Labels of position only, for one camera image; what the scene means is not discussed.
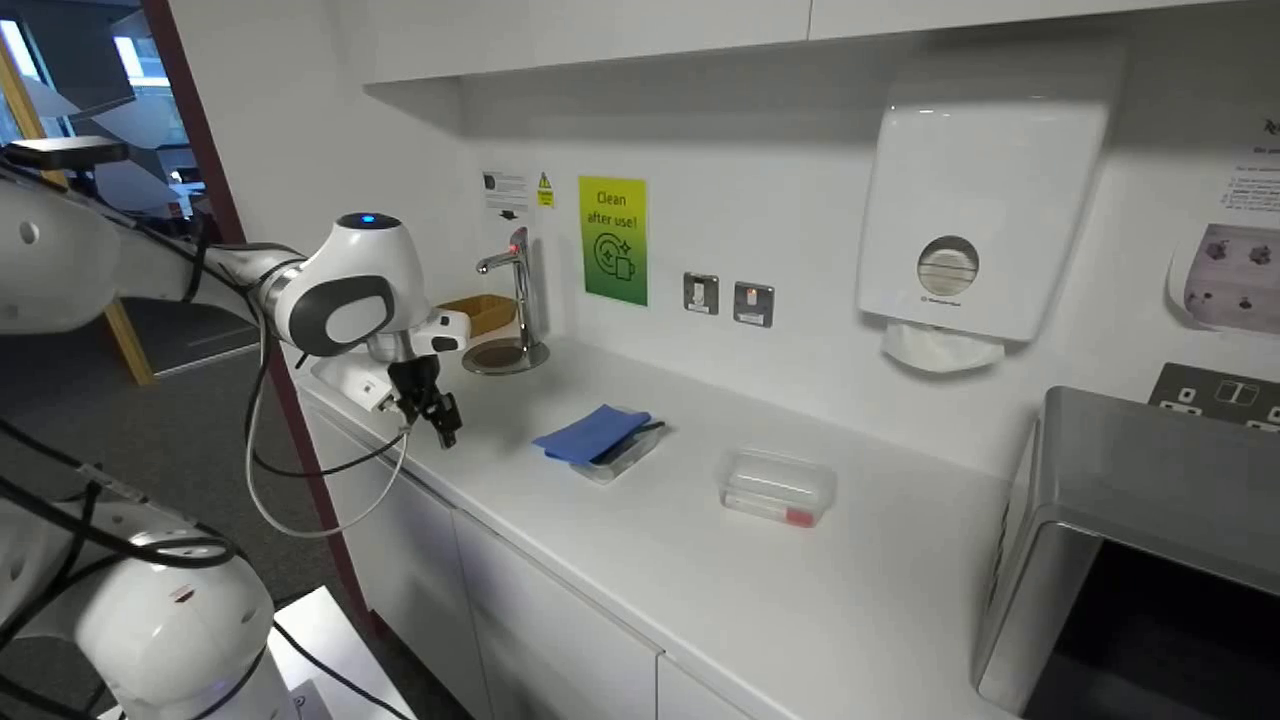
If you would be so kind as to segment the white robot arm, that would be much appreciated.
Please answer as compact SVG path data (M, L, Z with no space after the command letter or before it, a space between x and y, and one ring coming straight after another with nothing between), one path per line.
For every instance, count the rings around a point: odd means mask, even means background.
M467 314L427 305L416 240L397 215L347 212L316 252L195 252L73 186L4 173L0 331L73 331L123 294L221 308L303 356L335 356L352 402L397 402L403 419L427 419L444 449L454 445L459 406L437 377L467 345Z

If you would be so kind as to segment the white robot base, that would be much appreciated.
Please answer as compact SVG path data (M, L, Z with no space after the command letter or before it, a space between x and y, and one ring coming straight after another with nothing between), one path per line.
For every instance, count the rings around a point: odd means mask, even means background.
M297 720L268 650L273 593L210 526L115 483L0 483L0 643L63 639L108 720Z

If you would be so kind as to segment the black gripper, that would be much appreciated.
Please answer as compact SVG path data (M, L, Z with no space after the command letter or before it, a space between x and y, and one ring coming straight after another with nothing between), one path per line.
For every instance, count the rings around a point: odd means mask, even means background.
M388 366L388 379L397 389L397 406L406 419L427 414L437 440L449 449L459 436L465 419L453 391L439 401L437 377L439 377L437 356L416 356Z

